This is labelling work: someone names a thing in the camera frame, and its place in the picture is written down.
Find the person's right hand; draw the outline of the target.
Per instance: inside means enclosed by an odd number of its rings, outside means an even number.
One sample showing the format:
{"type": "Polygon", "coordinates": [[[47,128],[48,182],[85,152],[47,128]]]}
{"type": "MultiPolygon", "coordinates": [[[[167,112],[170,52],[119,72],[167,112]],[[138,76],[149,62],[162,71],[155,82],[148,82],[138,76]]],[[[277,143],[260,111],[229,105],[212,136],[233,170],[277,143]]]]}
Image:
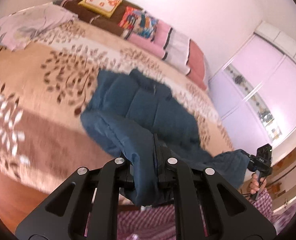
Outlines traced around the person's right hand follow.
{"type": "Polygon", "coordinates": [[[265,189],[267,181],[265,178],[258,178],[256,173],[251,175],[250,183],[247,186],[247,193],[255,194],[257,192],[261,192],[265,189]]]}

